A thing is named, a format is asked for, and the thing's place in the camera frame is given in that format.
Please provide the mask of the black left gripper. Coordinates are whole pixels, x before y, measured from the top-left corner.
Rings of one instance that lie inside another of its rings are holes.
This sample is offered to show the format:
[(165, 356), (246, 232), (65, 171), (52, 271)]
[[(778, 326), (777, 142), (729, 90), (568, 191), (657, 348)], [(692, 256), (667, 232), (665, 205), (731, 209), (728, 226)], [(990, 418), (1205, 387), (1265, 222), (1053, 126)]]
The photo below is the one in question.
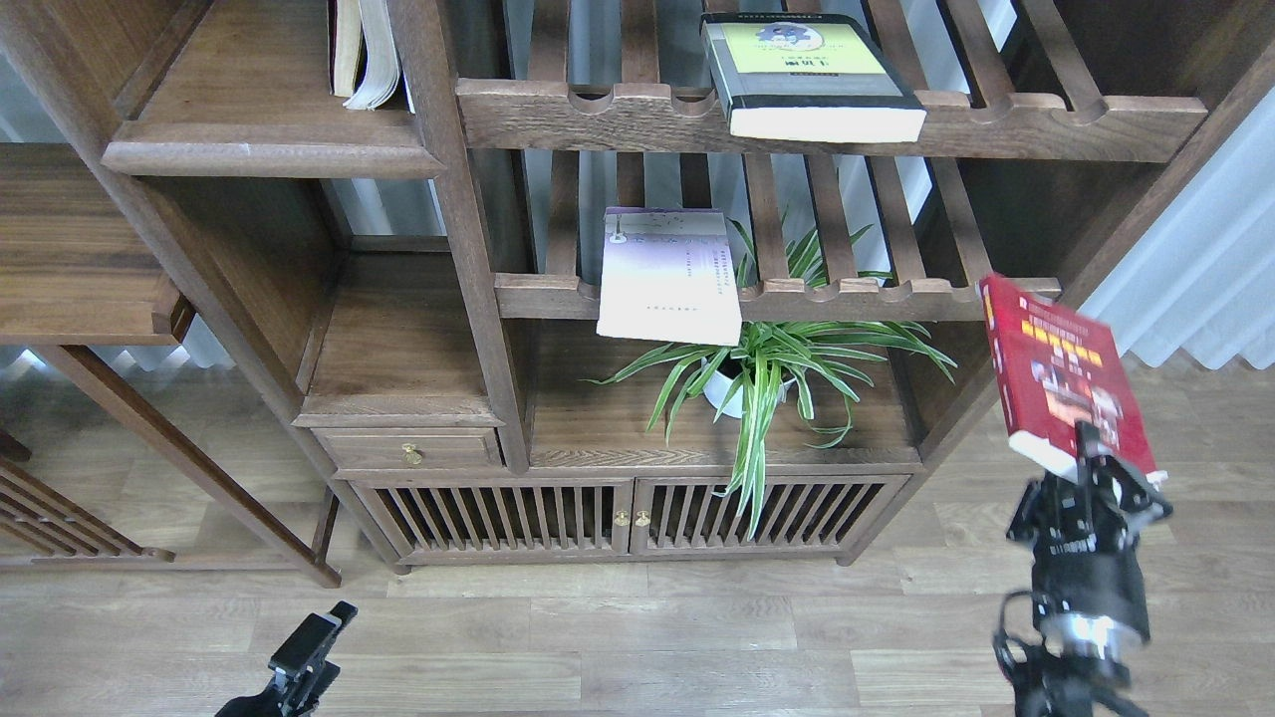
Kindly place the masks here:
[(269, 660), (275, 670), (255, 695), (235, 697), (215, 713), (222, 716), (310, 716), (340, 667), (325, 662), (334, 640), (354, 620), (354, 603), (338, 600), (328, 612), (310, 612)]

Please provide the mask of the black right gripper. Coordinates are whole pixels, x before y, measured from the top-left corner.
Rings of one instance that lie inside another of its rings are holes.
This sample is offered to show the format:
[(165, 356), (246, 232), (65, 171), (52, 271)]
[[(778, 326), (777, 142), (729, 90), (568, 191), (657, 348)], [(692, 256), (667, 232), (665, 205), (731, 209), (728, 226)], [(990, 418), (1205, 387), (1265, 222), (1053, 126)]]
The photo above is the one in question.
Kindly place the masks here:
[(1049, 643), (1148, 643), (1136, 549), (1144, 527), (1173, 506), (1113, 453), (1096, 425), (1079, 418), (1074, 430), (1074, 482), (1056, 475), (1030, 481), (1007, 529), (1034, 558), (1034, 626)]

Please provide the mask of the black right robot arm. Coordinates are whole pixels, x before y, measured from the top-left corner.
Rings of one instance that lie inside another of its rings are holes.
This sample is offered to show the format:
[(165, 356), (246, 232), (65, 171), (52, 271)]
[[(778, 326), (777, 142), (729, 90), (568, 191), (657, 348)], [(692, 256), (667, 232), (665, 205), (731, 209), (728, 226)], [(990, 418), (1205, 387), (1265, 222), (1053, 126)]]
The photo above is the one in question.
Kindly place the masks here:
[(1173, 506), (1096, 426), (1079, 422), (1076, 438), (1074, 475), (1030, 484), (1007, 529), (1034, 558), (1023, 596), (1040, 640), (997, 626), (992, 647), (1019, 716), (1090, 716), (1098, 704), (1139, 716), (1142, 708), (1125, 697), (1125, 658), (1151, 632), (1136, 551), (1144, 527)]

